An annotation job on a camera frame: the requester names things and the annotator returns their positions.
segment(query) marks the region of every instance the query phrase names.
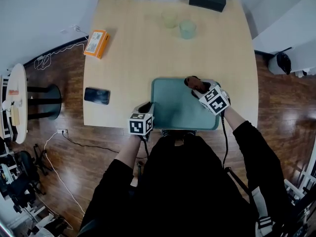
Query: trash can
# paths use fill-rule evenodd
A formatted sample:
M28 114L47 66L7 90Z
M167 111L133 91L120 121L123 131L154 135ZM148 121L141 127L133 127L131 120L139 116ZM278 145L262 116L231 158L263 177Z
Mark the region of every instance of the trash can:
M269 61L268 68L274 75L289 75L292 71L291 60L286 53L280 52Z

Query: wooden floor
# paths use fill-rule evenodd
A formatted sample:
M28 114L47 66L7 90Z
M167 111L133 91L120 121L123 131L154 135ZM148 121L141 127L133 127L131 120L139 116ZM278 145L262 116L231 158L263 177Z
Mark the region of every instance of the wooden floor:
M43 118L29 121L29 133L25 142L22 145L12 145L15 152L23 149L32 154L35 143L43 149L46 140L58 128L68 129L69 138L81 144L108 147L116 151L122 148L128 139L126 130L83 125L84 59L82 46L79 46L53 56L51 66L44 71L36 71L33 64L26 68L29 86L48 86L50 83L58 85L63 106L56 120ZM274 76L269 73L260 56L256 56L256 61L259 81L258 129L280 158L284 177L298 184L300 170L307 167L316 135L316 77L299 79L294 75ZM225 153L223 132L199 134L222 160ZM231 166L246 182L243 157L230 130L228 136L230 151L226 166ZM159 133L152 132L149 149L158 138ZM102 174L116 154L108 150L71 144L61 134L56 134L47 143L46 149L60 177L85 211ZM139 156L145 156L143 146ZM76 236L83 217L82 211L54 172L46 177L41 176L41 181L47 192L41 198L74 227L73 231L66 230L64 233Z

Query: white round table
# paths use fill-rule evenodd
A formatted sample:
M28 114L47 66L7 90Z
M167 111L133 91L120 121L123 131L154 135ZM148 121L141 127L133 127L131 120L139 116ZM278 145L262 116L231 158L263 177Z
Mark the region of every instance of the white round table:
M9 95L10 90L16 90L16 95ZM29 92L43 93L44 98L40 99L28 99ZM21 102L21 106L18 107L19 111L19 125L15 126L17 137L16 142L21 144L24 142L27 133L27 122L29 119L39 119L49 117L50 119L56 119L61 109L61 94L58 87L54 84L47 88L41 87L27 87L27 80L25 69L22 64L16 64L11 71L8 85L6 88L6 100L14 102ZM43 113L28 115L29 105L43 105ZM6 112L8 125L10 125L9 117L10 112Z

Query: translucent cup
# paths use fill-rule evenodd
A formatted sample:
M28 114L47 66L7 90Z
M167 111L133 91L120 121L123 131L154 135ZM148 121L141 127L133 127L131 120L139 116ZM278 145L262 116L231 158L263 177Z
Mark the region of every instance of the translucent cup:
M172 10L164 10L161 14L164 26L167 28L175 28L177 26L177 13Z
M185 40L192 39L196 35L196 24L190 19L183 20L180 25L181 37Z

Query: black smartphone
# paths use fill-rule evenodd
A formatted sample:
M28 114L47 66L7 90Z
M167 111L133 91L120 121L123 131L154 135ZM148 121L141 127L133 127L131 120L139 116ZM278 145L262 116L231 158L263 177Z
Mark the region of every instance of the black smartphone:
M84 100L96 104L107 105L110 99L110 92L105 89L85 88Z

